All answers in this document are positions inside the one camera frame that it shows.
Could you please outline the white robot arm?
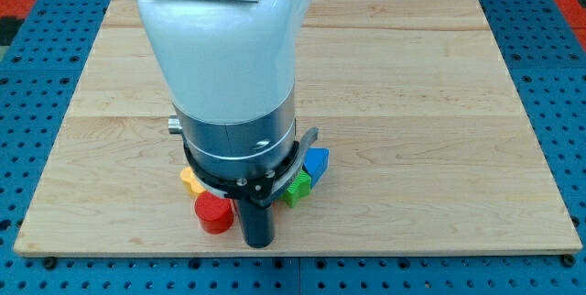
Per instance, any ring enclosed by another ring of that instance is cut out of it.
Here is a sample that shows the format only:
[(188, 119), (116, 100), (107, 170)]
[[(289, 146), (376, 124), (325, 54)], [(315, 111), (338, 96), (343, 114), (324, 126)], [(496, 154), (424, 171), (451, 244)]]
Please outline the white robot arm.
[(294, 145), (295, 42), (312, 0), (135, 1), (203, 186), (276, 170)]

